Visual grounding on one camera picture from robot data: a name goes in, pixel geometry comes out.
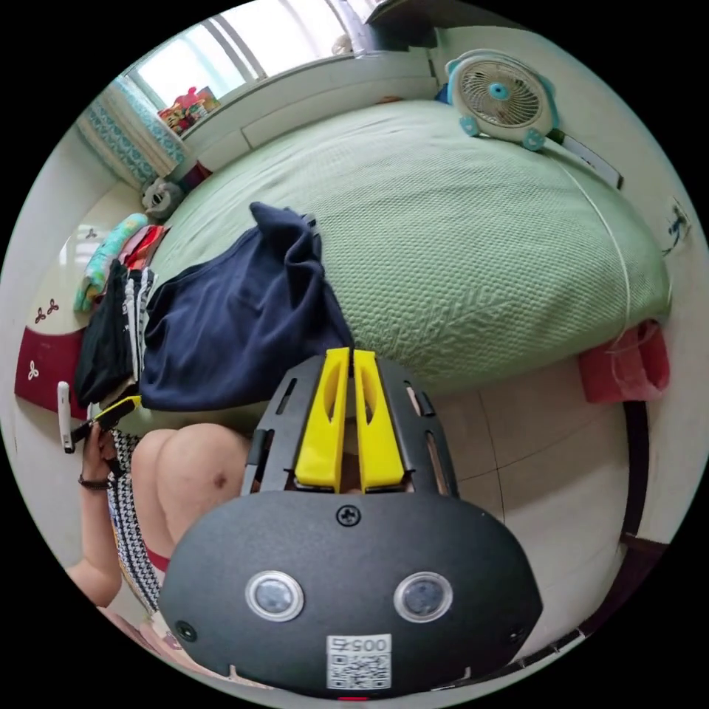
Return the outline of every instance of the window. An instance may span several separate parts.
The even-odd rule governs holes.
[[[362,22],[367,22],[369,16],[374,12],[377,5],[385,0],[347,0],[349,6],[354,10],[357,17]]]
[[[363,26],[355,5],[366,5],[368,15],[376,4],[252,0],[183,32],[127,74],[161,111],[193,86],[198,92],[209,89],[220,100],[249,83],[331,57],[343,45],[345,51],[351,45],[353,51],[362,49],[357,38]]]
[[[142,79],[139,85],[144,82],[157,94],[162,104],[158,108],[171,106],[191,86],[209,86],[219,99],[245,83],[219,42],[201,24],[171,40],[135,71]]]

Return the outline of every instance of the knee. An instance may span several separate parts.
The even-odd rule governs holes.
[[[187,496],[238,495],[249,446],[247,439],[223,426],[182,428],[162,449],[158,484]]]
[[[131,475],[140,477],[146,470],[155,470],[160,451],[165,443],[176,433],[169,428],[149,431],[138,442],[131,456]]]

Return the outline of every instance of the bed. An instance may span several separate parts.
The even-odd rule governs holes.
[[[434,396],[562,360],[670,307],[660,250],[619,192],[556,144],[470,139],[442,103],[361,109],[227,165],[171,218],[158,284],[231,246],[254,201],[315,214],[356,346]],[[263,409],[141,409],[120,427],[249,428]]]

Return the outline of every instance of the window frame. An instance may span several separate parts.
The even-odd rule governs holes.
[[[278,74],[268,75],[261,63],[258,61],[256,55],[253,53],[251,48],[248,46],[247,42],[239,35],[238,30],[221,14],[214,15],[210,18],[199,22],[195,27],[202,25],[211,35],[211,37],[219,44],[227,57],[229,57],[232,64],[235,66],[237,72],[244,79],[244,83],[238,86],[233,91],[228,92],[221,98],[219,102],[221,103],[221,108],[228,106],[235,99],[242,96],[245,93],[250,92],[257,86],[262,86],[270,81],[288,76],[297,72],[302,71],[311,66],[317,66],[319,64],[327,64],[332,61],[341,61],[343,59],[352,58],[353,56],[358,56],[366,53],[370,53],[373,50],[369,37],[365,31],[364,23],[359,19],[357,13],[350,7],[347,0],[320,0],[323,2],[335,15],[339,25],[342,27],[343,34],[347,34],[352,40],[352,50],[351,55],[333,55],[325,58],[318,58],[313,61],[294,66],[292,69],[288,69],[284,72],[279,72]],[[283,8],[288,12],[293,21],[295,22],[299,33],[306,39],[306,42],[315,49],[315,44],[312,40],[312,33],[308,30],[308,27],[298,12],[297,7],[289,2],[289,0],[278,0],[278,3],[283,6]],[[150,84],[143,79],[140,75],[140,68],[143,64],[154,57],[158,52],[165,49],[175,40],[181,39],[184,35],[189,32],[192,27],[184,30],[178,35],[171,37],[165,42],[162,42],[158,47],[153,49],[151,52],[141,57],[138,61],[134,62],[123,75],[131,79],[133,83],[143,92],[143,94],[150,100],[150,102],[155,106],[157,111],[167,109],[168,106],[165,104],[157,92],[150,86]],[[234,43],[234,46],[239,50],[242,56],[239,56],[234,47],[231,46],[229,41],[226,39],[225,35]],[[207,118],[200,120],[194,126],[191,126],[182,134],[182,138],[190,134],[194,129],[199,128],[200,125],[207,120]]]

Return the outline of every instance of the pillow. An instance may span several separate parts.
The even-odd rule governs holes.
[[[81,284],[74,298],[76,312],[88,312],[94,300],[103,292],[111,264],[118,258],[126,242],[148,225],[145,214],[132,214],[114,227],[86,265]]]

